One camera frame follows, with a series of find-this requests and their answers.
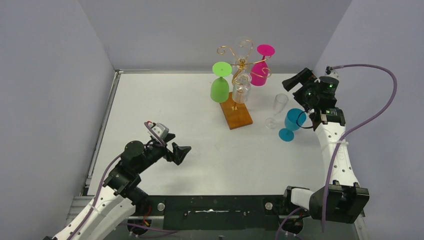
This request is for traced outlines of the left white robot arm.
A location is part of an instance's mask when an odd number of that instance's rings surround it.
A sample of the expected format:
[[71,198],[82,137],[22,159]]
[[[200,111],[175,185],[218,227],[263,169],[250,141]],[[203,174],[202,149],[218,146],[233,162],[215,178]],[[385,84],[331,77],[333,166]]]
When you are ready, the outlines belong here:
[[52,236],[53,240],[103,240],[127,217],[135,213],[148,194],[138,187],[140,174],[160,159],[180,165],[191,146],[166,143],[175,138],[152,138],[149,144],[133,140],[126,144],[103,173],[93,199],[67,226]]

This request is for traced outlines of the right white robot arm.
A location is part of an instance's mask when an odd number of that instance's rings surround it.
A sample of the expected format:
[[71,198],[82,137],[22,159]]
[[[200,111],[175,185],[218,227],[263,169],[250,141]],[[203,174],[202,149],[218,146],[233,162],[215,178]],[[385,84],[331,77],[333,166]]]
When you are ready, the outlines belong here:
[[309,113],[324,165],[330,169],[319,190],[288,186],[283,206],[290,211],[303,208],[314,220],[352,224],[362,213],[370,195],[367,188],[360,186],[350,162],[348,143],[341,139],[346,132],[346,120],[343,111],[336,106],[338,78],[335,72],[316,77],[312,70],[304,68],[282,82],[287,91],[301,85],[293,98]]

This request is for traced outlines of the pink plastic wine glass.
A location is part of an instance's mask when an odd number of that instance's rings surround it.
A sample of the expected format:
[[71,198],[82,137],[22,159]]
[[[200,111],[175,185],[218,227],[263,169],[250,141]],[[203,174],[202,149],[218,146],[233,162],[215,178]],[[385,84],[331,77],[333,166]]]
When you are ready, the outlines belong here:
[[267,60],[269,60],[276,51],[275,48],[269,44],[260,44],[256,50],[262,55],[262,59],[253,64],[250,70],[250,83],[253,86],[260,87],[266,84],[268,77],[271,75]]

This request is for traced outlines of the clear patterned wine glass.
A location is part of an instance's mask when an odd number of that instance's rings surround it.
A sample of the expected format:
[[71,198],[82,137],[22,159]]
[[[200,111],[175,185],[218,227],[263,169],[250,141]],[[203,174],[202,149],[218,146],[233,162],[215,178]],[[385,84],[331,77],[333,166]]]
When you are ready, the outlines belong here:
[[251,76],[247,73],[240,73],[233,83],[232,100],[237,104],[244,104],[248,101],[251,91]]

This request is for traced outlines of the clear round wine glass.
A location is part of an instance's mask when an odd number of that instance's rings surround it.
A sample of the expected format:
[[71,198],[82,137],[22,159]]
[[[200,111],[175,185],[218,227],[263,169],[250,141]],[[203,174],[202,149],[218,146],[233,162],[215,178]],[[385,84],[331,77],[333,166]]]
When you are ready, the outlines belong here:
[[248,63],[249,55],[254,47],[252,40],[247,36],[239,36],[235,39],[234,53],[236,58],[236,64],[240,63],[240,60],[245,60]]

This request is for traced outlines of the green plastic wine glass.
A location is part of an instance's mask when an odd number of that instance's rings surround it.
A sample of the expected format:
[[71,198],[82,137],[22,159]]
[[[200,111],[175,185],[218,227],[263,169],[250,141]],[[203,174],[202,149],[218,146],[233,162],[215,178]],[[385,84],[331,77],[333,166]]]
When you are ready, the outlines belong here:
[[224,103],[230,92],[228,77],[232,73],[232,66],[224,61],[218,61],[212,66],[212,72],[217,76],[210,88],[210,98],[216,103]]

